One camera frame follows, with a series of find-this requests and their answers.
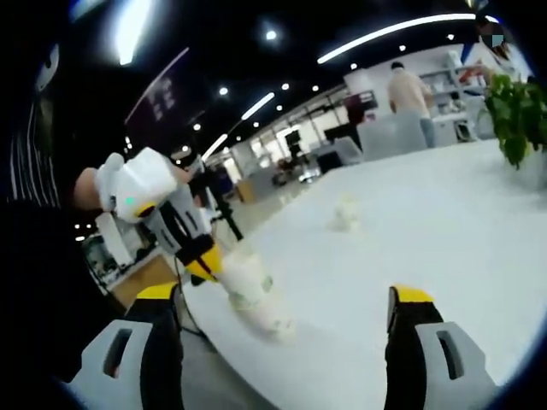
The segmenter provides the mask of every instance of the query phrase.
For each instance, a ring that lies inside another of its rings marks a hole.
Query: table surface
[[[227,258],[260,254],[296,339],[248,332],[216,284],[185,287],[228,363],[281,409],[383,408],[388,288],[420,287],[484,350],[505,383],[547,308],[547,195],[513,182],[496,142],[430,149],[332,171]],[[329,231],[341,196],[361,228]]]

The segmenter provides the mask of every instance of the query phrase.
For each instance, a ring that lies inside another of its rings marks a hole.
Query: man
[[[401,110],[415,111],[420,116],[420,126],[426,138],[427,148],[433,148],[435,126],[427,109],[434,104],[432,93],[420,77],[406,71],[401,62],[393,62],[391,70],[393,78],[387,86],[391,111],[393,113]]]
[[[69,220],[72,209],[112,210],[109,176],[123,164],[117,154],[99,170],[80,163],[70,97],[78,79],[63,63],[70,3],[3,3],[9,81],[0,135],[2,363],[4,391],[17,408],[52,404],[47,394],[74,377],[83,349],[121,314],[93,281]],[[181,169],[174,173],[189,180]]]

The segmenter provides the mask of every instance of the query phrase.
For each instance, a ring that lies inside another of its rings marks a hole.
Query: banner
[[[139,148],[147,146],[170,155],[189,137],[183,135],[183,128],[196,115],[200,100],[205,101],[207,87],[192,75],[195,70],[189,69],[188,50],[162,70],[127,116],[128,136]]]

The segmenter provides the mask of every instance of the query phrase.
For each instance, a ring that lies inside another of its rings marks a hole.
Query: white paper cup
[[[242,309],[255,307],[268,299],[274,285],[258,255],[226,258],[223,272],[216,277],[228,292],[230,302]]]
[[[268,341],[288,343],[295,335],[295,320],[290,315],[285,301],[272,292],[268,299],[251,308],[232,304],[236,315],[251,332]]]

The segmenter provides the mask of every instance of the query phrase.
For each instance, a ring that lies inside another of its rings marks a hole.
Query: green plant
[[[538,85],[494,74],[485,103],[500,149],[511,165],[519,169],[528,143],[535,150],[547,150],[547,100]]]

